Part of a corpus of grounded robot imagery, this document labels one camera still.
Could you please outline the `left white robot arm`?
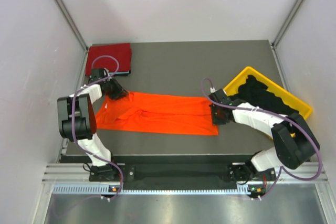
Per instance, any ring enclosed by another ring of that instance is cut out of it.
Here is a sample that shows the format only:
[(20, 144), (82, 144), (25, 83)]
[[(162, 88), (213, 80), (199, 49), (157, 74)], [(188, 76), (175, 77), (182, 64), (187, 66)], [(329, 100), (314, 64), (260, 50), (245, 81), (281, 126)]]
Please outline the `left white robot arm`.
[(103, 96), (118, 100), (128, 94), (107, 69), (95, 68), (87, 85), (57, 100), (59, 133), (88, 155), (91, 165), (85, 163), (83, 168), (90, 173), (92, 182), (123, 181), (121, 168), (98, 136), (93, 104)]

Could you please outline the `orange t shirt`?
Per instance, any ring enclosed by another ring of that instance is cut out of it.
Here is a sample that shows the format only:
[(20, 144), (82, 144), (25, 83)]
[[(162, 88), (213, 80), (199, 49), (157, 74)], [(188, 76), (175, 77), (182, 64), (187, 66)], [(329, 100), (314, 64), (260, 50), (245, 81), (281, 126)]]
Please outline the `orange t shirt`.
[(218, 136), (212, 124), (210, 102), (203, 97), (130, 92), (113, 100), (106, 97), (96, 113), (103, 130)]

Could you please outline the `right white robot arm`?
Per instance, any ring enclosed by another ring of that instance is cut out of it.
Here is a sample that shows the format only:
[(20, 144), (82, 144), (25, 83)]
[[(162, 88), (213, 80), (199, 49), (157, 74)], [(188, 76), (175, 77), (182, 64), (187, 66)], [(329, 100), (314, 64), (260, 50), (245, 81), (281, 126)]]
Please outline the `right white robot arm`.
[(245, 174), (252, 180), (264, 171), (278, 168), (287, 174), (313, 155), (320, 156), (320, 145), (305, 119), (297, 112), (290, 115), (263, 110), (240, 99), (232, 100), (223, 89), (210, 88), (212, 122), (235, 122), (271, 137), (274, 146), (254, 154), (246, 161)]

